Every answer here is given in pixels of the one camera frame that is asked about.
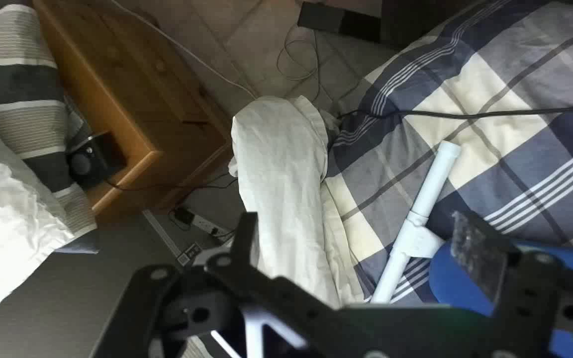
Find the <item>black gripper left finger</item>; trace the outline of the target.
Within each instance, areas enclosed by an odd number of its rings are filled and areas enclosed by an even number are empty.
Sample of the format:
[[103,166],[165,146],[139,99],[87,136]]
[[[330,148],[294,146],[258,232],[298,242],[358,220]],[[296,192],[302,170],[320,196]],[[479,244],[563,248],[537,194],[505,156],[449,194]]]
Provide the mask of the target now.
[[250,264],[250,248],[256,238],[258,216],[254,212],[242,212],[238,218],[236,232],[230,240],[230,246],[223,252],[217,252],[207,260],[209,268],[244,268]]

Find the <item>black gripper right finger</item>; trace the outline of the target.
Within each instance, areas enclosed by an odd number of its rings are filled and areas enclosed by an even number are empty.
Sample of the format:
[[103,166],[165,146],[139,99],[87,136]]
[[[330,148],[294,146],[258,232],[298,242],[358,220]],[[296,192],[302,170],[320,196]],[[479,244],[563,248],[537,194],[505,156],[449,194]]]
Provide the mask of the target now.
[[453,214],[449,256],[463,272],[457,284],[459,305],[489,309],[499,299],[509,252],[509,242],[479,214]]

